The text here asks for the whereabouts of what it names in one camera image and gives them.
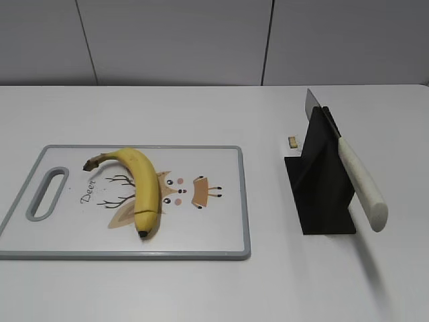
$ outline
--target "black knife holder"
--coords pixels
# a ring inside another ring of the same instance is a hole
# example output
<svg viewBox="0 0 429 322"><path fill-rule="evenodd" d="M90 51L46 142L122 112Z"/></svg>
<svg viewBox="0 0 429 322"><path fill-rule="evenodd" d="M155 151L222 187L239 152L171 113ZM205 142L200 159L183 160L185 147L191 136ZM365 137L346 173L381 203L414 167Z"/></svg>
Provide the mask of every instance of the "black knife holder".
<svg viewBox="0 0 429 322"><path fill-rule="evenodd" d="M356 233L348 206L355 193L338 154L338 128L327 107L312 110L302 154L285 157L302 233Z"/></svg>

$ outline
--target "white knife handle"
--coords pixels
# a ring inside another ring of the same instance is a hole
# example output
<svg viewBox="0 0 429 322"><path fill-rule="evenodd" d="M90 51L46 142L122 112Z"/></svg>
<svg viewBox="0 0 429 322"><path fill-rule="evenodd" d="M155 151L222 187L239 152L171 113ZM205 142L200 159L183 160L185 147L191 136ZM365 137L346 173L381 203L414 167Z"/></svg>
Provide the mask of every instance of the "white knife handle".
<svg viewBox="0 0 429 322"><path fill-rule="evenodd" d="M376 232L381 231L387 222L389 211L380 190L344 138L338 140L338 152L371 228Z"/></svg>

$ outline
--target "deer ear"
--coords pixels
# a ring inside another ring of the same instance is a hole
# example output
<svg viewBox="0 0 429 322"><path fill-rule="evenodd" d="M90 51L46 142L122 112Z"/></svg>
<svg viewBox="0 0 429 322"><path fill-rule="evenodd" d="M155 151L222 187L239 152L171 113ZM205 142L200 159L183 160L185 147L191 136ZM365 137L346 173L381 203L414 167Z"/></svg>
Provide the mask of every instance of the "deer ear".
<svg viewBox="0 0 429 322"><path fill-rule="evenodd" d="M109 229L122 227L134 222L134 204L135 200L125 203L120 207L109 223Z"/></svg>

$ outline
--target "yellow banana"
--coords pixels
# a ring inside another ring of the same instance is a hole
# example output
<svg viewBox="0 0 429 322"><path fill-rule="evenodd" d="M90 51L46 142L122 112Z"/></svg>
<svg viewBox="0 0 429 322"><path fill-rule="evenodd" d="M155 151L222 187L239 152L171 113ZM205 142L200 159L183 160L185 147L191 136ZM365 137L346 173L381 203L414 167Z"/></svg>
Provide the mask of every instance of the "yellow banana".
<svg viewBox="0 0 429 322"><path fill-rule="evenodd" d="M123 148L89 159L83 170L98 168L106 160L118 160L131 172L135 183L135 228L140 237L146 237L156 225L160 202L160 187L154 166L139 150Z"/></svg>

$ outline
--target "knife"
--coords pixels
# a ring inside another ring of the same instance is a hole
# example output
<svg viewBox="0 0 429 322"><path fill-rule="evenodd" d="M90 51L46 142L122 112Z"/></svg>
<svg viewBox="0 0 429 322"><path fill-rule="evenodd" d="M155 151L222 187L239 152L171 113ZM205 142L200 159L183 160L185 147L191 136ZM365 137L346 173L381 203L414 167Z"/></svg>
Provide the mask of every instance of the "knife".
<svg viewBox="0 0 429 322"><path fill-rule="evenodd" d="M307 89L305 110L309 121L314 107L322 108L311 90ZM361 202L369 224L373 231L379 232L383 230L387 222L389 213L387 204L362 161L347 143L346 139L341 136L329 109L324 107L322 110L338 138L339 157L355 188L356 195Z"/></svg>

